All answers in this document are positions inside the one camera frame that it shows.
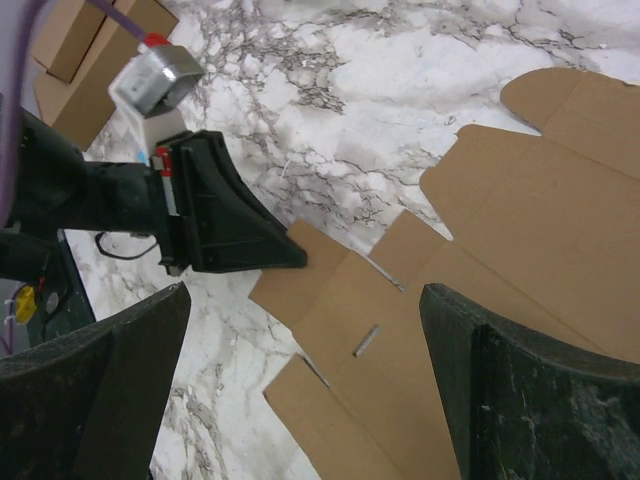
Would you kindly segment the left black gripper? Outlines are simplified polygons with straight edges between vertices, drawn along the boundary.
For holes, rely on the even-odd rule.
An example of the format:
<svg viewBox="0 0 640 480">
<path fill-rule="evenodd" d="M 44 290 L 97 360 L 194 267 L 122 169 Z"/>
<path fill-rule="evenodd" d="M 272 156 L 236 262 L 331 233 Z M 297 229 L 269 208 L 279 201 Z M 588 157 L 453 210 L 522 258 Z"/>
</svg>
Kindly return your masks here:
<svg viewBox="0 0 640 480">
<path fill-rule="evenodd" d="M 153 236 L 170 275 L 306 266 L 305 250 L 245 185 L 218 131 L 163 141 L 152 169 L 87 161 L 25 109 L 17 126 L 14 193 L 3 228 L 19 225 L 33 236 L 57 230 Z"/>
</svg>

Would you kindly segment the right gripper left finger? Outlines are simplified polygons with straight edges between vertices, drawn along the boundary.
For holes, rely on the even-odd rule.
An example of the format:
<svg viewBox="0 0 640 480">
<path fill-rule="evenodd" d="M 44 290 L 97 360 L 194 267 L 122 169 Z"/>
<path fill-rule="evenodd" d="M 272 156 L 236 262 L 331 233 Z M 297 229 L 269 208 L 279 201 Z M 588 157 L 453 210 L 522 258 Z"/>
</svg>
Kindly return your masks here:
<svg viewBox="0 0 640 480">
<path fill-rule="evenodd" d="M 2 359 L 2 478 L 148 478 L 190 309 L 179 282 Z"/>
</svg>

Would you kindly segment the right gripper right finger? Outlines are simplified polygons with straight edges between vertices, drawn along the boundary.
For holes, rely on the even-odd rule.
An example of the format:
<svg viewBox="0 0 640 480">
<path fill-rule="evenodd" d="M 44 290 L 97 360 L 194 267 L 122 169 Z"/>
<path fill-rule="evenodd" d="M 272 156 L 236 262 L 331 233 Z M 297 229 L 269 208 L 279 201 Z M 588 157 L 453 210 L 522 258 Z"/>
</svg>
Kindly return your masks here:
<svg viewBox="0 0 640 480">
<path fill-rule="evenodd" d="M 419 310 L 462 478 L 638 478 L 638 365 L 443 284 L 424 286 Z"/>
</svg>

